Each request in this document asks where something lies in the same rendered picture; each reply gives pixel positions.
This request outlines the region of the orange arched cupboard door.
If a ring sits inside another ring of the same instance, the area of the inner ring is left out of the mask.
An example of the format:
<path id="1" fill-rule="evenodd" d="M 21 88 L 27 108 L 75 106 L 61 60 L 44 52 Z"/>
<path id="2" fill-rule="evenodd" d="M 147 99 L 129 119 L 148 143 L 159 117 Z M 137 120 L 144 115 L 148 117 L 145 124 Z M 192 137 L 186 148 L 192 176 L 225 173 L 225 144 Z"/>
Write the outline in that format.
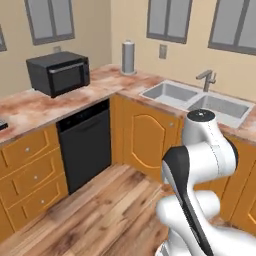
<path id="1" fill-rule="evenodd" d="M 180 120 L 173 115 L 125 100 L 124 162 L 160 182 L 162 157 L 177 144 L 179 129 Z"/>

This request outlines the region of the grey framed window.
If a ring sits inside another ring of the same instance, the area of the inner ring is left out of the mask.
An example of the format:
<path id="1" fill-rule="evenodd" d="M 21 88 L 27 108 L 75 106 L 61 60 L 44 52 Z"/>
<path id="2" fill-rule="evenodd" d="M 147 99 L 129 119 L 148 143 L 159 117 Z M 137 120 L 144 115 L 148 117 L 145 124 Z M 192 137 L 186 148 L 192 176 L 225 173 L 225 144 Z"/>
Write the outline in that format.
<path id="1" fill-rule="evenodd" d="M 71 0 L 24 0 L 34 45 L 75 38 Z"/>
<path id="2" fill-rule="evenodd" d="M 7 51 L 3 31 L 0 25 L 0 52 Z"/>
<path id="3" fill-rule="evenodd" d="M 149 0 L 147 37 L 185 44 L 193 0 Z"/>
<path id="4" fill-rule="evenodd" d="M 217 0 L 208 47 L 256 56 L 256 0 Z"/>

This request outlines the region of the steel tap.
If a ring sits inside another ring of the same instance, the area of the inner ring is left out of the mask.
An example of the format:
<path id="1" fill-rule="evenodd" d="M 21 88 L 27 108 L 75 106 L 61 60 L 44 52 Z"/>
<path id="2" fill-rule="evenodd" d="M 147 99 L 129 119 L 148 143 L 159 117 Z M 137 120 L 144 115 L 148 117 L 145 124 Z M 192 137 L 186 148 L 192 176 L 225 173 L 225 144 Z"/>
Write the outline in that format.
<path id="1" fill-rule="evenodd" d="M 201 74 L 197 75 L 196 79 L 197 80 L 205 79 L 203 91 L 208 92 L 210 85 L 216 82 L 216 73 L 214 73 L 212 70 L 206 70 Z"/>

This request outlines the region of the orange drawer front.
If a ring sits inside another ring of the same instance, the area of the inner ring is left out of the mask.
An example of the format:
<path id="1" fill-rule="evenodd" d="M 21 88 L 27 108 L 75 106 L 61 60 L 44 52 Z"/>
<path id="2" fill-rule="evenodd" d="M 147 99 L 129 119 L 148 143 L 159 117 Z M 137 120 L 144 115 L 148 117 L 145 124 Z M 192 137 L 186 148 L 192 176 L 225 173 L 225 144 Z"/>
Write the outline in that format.
<path id="1" fill-rule="evenodd" d="M 56 148 L 0 180 L 0 196 L 10 206 L 63 172 L 61 152 Z"/>
<path id="2" fill-rule="evenodd" d="M 17 168 L 59 146 L 56 125 L 29 132 L 0 147 L 0 171 Z"/>
<path id="3" fill-rule="evenodd" d="M 7 210 L 14 230 L 20 230 L 67 195 L 66 177 L 61 174 Z"/>

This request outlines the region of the steel double sink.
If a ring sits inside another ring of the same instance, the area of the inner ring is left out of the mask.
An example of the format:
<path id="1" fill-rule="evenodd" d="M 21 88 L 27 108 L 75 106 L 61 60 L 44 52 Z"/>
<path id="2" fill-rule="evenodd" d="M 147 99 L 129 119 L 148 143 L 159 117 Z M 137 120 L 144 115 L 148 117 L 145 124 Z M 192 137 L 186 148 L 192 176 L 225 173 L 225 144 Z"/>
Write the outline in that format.
<path id="1" fill-rule="evenodd" d="M 238 128 L 254 104 L 213 92 L 203 92 L 200 88 L 164 80 L 141 93 L 151 99 L 184 111 L 208 109 L 215 113 L 217 121 L 231 128 Z"/>

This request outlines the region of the grey paper towel roll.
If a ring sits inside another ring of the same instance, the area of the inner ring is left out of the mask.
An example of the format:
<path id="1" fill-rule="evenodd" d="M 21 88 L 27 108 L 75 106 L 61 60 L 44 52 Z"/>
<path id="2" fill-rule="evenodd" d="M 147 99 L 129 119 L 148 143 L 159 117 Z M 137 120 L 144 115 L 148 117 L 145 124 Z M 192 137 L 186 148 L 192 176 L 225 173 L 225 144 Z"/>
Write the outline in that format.
<path id="1" fill-rule="evenodd" d="M 124 75 L 134 75 L 135 70 L 135 43 L 126 40 L 122 43 L 122 68 Z"/>

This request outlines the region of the black microwave oven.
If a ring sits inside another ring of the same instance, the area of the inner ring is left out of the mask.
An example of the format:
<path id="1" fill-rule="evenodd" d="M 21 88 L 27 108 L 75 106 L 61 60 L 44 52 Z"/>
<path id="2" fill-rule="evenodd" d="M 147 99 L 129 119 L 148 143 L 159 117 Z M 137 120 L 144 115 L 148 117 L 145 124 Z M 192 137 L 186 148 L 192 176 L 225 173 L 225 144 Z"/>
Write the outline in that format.
<path id="1" fill-rule="evenodd" d="M 26 60 L 33 89 L 51 98 L 90 84 L 89 59 L 63 51 Z"/>

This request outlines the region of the black dishwasher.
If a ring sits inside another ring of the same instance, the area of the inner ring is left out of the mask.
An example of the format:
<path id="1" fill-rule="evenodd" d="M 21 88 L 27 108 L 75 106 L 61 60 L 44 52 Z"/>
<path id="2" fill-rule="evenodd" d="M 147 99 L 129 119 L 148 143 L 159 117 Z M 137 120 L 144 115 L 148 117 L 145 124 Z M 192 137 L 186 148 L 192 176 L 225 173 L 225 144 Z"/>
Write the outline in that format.
<path id="1" fill-rule="evenodd" d="M 57 124 L 69 194 L 111 165 L 109 100 Z"/>

